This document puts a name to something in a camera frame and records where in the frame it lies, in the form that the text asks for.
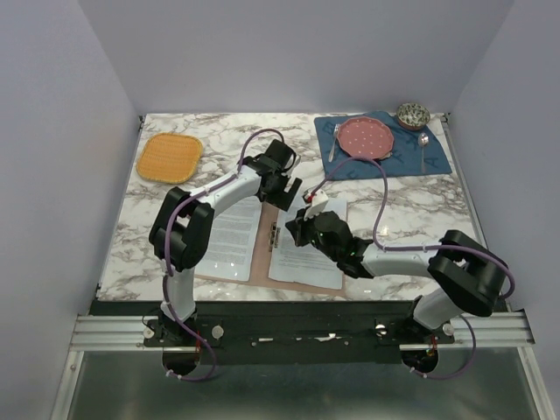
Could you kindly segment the printed paper stack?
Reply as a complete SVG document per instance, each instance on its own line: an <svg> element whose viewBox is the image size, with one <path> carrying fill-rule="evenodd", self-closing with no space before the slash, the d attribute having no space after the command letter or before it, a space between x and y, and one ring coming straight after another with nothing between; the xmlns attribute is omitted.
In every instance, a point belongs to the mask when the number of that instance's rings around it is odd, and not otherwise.
<svg viewBox="0 0 560 420"><path fill-rule="evenodd" d="M329 291L341 291L343 273L327 256L311 244L297 247L285 227L295 219L297 211L304 208L301 197L296 197L287 212L280 211L276 219L276 242L271 252L269 278L291 284L303 284Z"/></svg>

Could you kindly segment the pink folder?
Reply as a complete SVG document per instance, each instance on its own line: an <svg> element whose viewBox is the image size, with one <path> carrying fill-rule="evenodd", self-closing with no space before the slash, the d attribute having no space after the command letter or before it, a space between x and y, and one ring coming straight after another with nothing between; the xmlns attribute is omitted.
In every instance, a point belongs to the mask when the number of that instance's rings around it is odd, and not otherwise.
<svg viewBox="0 0 560 420"><path fill-rule="evenodd" d="M298 283L283 283L269 278L271 252L268 251L270 225L277 223L279 210L262 204L262 213L255 239L249 280L245 283L195 275L194 296L198 300L313 300L344 298L345 276L340 291Z"/></svg>

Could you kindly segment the printed paper sheet top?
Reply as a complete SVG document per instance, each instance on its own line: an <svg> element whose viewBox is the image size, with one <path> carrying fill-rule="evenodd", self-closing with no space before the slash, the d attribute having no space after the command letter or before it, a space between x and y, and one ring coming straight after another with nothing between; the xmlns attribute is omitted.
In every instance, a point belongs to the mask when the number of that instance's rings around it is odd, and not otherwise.
<svg viewBox="0 0 560 420"><path fill-rule="evenodd" d="M242 282L249 280L262 203L243 199L213 221L207 251L195 275Z"/></svg>

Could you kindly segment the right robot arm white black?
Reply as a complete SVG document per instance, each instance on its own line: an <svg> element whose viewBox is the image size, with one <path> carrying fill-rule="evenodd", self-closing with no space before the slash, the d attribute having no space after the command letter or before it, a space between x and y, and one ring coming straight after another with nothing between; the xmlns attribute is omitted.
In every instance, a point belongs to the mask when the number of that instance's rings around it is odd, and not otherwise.
<svg viewBox="0 0 560 420"><path fill-rule="evenodd" d="M435 280L439 288L421 296L402 322L404 336L415 343L464 313L491 316L507 276L508 266L500 258L458 230L447 231L435 245L379 246L353 235L333 211L306 219L304 209L285 227L296 246L313 246L349 277Z"/></svg>

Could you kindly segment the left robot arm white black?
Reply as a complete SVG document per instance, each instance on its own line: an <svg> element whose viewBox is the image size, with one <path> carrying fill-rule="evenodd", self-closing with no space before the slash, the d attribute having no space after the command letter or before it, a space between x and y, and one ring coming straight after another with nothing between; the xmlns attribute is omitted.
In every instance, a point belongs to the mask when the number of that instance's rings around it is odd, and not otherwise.
<svg viewBox="0 0 560 420"><path fill-rule="evenodd" d="M214 219L238 202L250 197L286 211L300 178L291 180L299 156L280 140L265 152L242 155L235 169L190 192L172 188L164 197L149 233L155 256L164 264L161 312L168 320L164 336L176 346L199 335L191 316L195 314L193 280L195 267L208 250Z"/></svg>

